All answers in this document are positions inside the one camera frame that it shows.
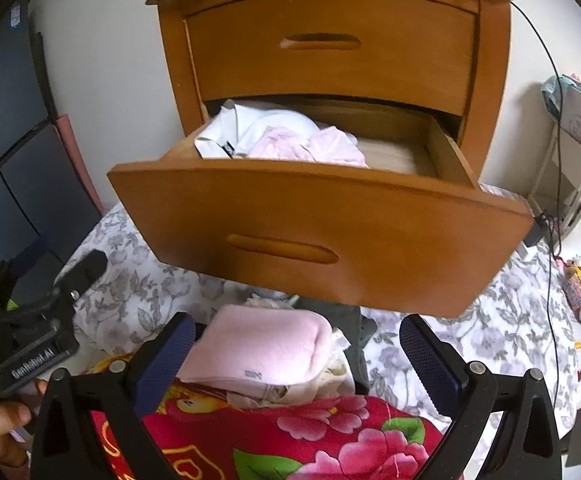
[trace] red floral blanket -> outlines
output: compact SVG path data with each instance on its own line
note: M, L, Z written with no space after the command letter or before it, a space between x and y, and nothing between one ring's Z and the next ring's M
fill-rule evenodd
M376 397L238 410L217 392L174 384L144 418L180 476L190 480L413 478L442 434ZM115 474L133 475L103 413L93 420Z

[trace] cable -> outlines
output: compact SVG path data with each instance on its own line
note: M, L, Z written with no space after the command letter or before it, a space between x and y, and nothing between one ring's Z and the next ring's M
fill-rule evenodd
M555 403L557 402L557 394L559 393L559 361L557 358L557 339L555 338L555 331L553 330L553 322L551 320L551 278L552 278L552 259L557 258L557 256L562 251L562 227L561 227L561 193L562 193L562 144L561 144L561 136L562 136L562 110L564 108L564 89L562 88L562 81L559 79L559 72L557 71L557 66L555 66L555 62L553 61L553 57L551 56L551 52L549 48L544 43L541 34L538 32L535 25L531 19L526 15L526 13L517 6L515 2L511 2L511 5L515 7L520 14L526 19L529 23L533 32L539 39L541 46L544 47L546 51L546 55L549 57L549 61L551 62L551 66L553 67L553 72L555 72L555 78L557 79L557 84L559 86L559 110L557 110L557 167L559 170L558 178L557 178L557 197L555 198L555 221L548 222L548 216L546 213L542 213L544 218L547 220L547 224L549 226L549 290L546 294L546 316L549 318L549 328L551 329L551 335L553 337L553 348L555 349L555 368L557 368L557 380L555 381L555 395L553 397L553 409L555 409ZM559 249L555 252L555 243L553 240L553 230L557 228L557 241L559 244Z

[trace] white wall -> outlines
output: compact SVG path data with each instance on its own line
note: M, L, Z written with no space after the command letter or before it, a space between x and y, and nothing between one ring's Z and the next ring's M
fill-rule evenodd
M557 69L581 77L581 8L574 0L517 0L538 29ZM541 43L512 9L511 54L499 122L481 181L511 191L531 191L548 149L552 122L538 85L554 74Z
M151 160L183 136L157 7L146 0L32 0L60 114L69 114L104 206L118 162Z
M145 0L33 0L61 113L71 117L101 199L115 201L106 172L117 162L162 155L182 131L161 44L156 7ZM574 0L518 0L558 69L581 76L581 9ZM504 102L482 181L528 193L551 122L539 83L552 74L535 34L512 10Z

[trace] screw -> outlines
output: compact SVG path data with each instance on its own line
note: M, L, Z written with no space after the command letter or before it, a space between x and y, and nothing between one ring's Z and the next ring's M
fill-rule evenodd
M479 361L473 361L469 365L469 368L471 369L471 372L477 375L481 375L487 371L487 368L486 366L484 366L484 363L480 363Z
M113 361L112 363L110 363L108 369L114 374L123 372L126 369L126 361L117 359L117 361Z
M539 368L531 368L529 371L531 377L536 381L541 381L544 378L544 374L541 372Z
M68 373L68 370L66 370L65 368L57 368L57 370L55 370L50 375L50 380L61 381L66 376L67 373Z

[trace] drawer handle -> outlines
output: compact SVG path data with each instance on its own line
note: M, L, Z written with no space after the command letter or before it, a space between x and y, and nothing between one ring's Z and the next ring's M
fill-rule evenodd
M314 264L334 264L339 261L339 256L330 249L301 242L235 234L228 235L226 241L237 249L270 254L270 256L279 256L280 258L301 260Z
M287 50L356 50L362 42L350 34L316 32L286 36L280 47Z

